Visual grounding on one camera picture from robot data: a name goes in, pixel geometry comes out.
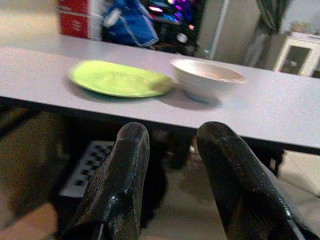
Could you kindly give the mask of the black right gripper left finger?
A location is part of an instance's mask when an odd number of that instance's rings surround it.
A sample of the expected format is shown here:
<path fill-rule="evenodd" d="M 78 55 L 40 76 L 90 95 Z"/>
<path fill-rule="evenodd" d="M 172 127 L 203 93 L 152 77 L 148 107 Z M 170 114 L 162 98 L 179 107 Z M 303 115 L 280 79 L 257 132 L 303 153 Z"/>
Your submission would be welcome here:
<path fill-rule="evenodd" d="M 148 130 L 125 124 L 95 171 L 62 240 L 137 240 L 150 157 Z"/>

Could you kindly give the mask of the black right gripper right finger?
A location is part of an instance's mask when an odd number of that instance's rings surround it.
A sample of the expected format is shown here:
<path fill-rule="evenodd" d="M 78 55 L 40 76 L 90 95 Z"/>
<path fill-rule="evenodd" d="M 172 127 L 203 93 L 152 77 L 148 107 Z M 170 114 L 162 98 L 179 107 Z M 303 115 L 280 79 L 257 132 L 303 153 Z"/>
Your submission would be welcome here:
<path fill-rule="evenodd" d="M 318 239 L 279 180 L 228 125 L 202 124 L 196 144 L 229 240 Z"/>

